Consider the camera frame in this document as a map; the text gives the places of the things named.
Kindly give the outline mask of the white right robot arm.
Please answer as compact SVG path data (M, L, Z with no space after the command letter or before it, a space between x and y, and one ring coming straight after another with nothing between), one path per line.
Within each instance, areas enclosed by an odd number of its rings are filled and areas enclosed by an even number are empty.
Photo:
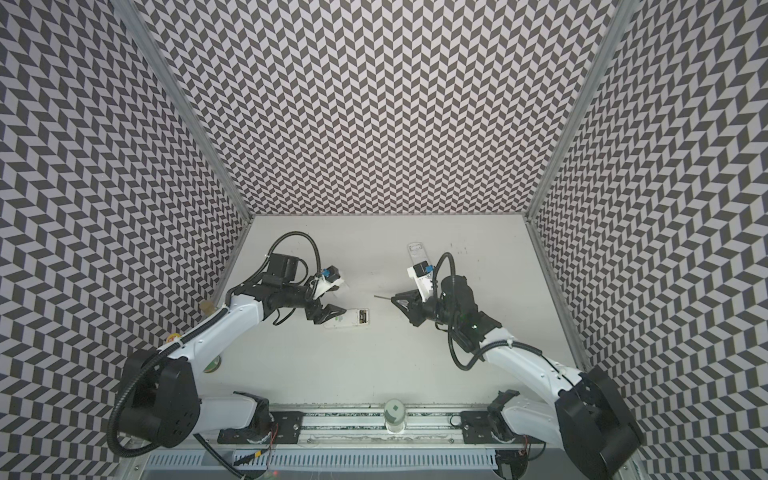
M538 440L561 449L589 479L610 479L644 444L645 435L618 390L601 368L587 372L549 359L518 340L477 306L463 276L450 275L437 287L419 278L417 288L390 297L414 326L432 321L471 358L467 371L486 361L512 374L535 397L501 391L488 405L484 425L499 443Z

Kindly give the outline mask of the white remote green buttons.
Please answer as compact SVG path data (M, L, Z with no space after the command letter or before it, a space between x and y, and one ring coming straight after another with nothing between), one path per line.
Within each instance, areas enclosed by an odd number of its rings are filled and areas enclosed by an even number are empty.
M426 248L421 242L409 243L407 245L407 251L413 266L422 263L426 263L427 265L431 264Z

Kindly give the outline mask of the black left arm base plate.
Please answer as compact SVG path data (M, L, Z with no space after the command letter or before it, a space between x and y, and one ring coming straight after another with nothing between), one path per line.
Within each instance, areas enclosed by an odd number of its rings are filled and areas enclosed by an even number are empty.
M217 443L221 445L297 444L302 430L304 413L276 411L256 413L250 423L241 429L223 429Z

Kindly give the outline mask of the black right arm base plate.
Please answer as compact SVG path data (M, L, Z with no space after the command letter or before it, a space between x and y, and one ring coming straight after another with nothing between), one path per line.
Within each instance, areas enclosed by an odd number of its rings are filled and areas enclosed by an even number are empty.
M514 433L499 413L462 411L460 421L465 444L524 443L524 437Z

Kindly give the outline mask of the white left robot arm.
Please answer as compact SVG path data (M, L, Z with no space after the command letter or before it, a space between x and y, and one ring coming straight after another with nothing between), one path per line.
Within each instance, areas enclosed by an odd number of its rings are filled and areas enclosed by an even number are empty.
M267 434L258 408L265 399L232 392L203 396L198 390L206 368L235 340L282 308L302 309L321 325L343 313L322 296L343 283L335 266L295 282L296 258L274 254L265 269L233 287L208 319L157 349L134 352L125 361L115 405L106 427L109 450L123 458L159 447L173 448L193 434L254 429Z

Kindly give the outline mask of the white TCL remote control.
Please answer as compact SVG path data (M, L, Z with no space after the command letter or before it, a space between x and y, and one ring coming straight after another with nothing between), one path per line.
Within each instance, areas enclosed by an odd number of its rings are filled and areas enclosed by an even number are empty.
M349 309L337 315L323 324L326 329L351 329L364 328L370 324L370 312L368 309Z

